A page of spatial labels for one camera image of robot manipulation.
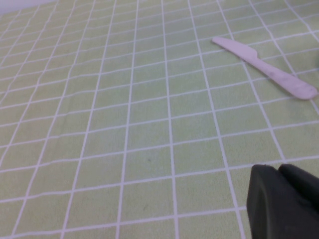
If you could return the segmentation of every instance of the grid pattern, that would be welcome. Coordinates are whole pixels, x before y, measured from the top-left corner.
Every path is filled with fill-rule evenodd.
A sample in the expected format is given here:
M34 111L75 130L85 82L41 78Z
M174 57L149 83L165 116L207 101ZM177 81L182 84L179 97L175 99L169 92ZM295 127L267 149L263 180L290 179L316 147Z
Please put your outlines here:
M312 0L59 0L0 18L0 239L251 238L250 168L319 176Z

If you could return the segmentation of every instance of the white plastic knife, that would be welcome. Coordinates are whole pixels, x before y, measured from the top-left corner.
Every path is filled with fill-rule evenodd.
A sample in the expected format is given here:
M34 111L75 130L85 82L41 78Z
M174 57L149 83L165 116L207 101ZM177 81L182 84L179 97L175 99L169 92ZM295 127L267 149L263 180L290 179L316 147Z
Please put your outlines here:
M214 37L212 42L253 65L299 99L310 100L318 94L314 86L259 59L257 51L247 45L223 37Z

